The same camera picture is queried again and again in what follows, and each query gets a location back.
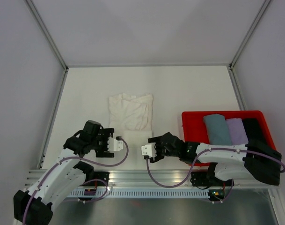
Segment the white t shirt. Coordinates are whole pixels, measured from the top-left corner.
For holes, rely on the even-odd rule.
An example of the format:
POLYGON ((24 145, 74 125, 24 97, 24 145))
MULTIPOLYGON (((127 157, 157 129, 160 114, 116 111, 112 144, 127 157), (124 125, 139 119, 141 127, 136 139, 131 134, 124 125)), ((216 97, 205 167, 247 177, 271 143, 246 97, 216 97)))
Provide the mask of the white t shirt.
POLYGON ((153 95, 125 93, 109 97, 110 127, 130 148, 139 149, 153 136, 153 95))

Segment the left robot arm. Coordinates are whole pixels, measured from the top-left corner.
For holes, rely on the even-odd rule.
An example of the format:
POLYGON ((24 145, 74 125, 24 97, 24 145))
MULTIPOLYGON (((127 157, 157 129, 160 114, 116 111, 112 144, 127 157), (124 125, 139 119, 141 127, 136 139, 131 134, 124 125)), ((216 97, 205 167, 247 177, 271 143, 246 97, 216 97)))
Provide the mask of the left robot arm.
POLYGON ((94 150, 97 156, 113 157, 109 152, 113 128, 103 128, 89 120, 82 130, 69 137, 48 169, 26 191, 18 190, 13 197, 14 218, 24 225, 47 225, 55 209, 79 186, 108 185, 108 172, 95 172, 84 156, 94 150))

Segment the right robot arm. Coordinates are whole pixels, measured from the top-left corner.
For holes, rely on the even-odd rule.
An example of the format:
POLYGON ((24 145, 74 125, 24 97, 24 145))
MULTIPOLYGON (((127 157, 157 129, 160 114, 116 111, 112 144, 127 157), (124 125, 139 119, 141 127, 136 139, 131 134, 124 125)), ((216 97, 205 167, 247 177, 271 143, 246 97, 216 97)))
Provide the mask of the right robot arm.
POLYGON ((278 186, 285 172, 282 155, 259 140, 240 145, 211 145, 203 142, 184 142, 170 132, 148 139, 141 147, 147 163, 156 163, 165 157, 178 158, 194 167, 208 164, 206 171, 191 172, 195 187, 230 186, 235 179, 255 179, 260 183, 278 186))

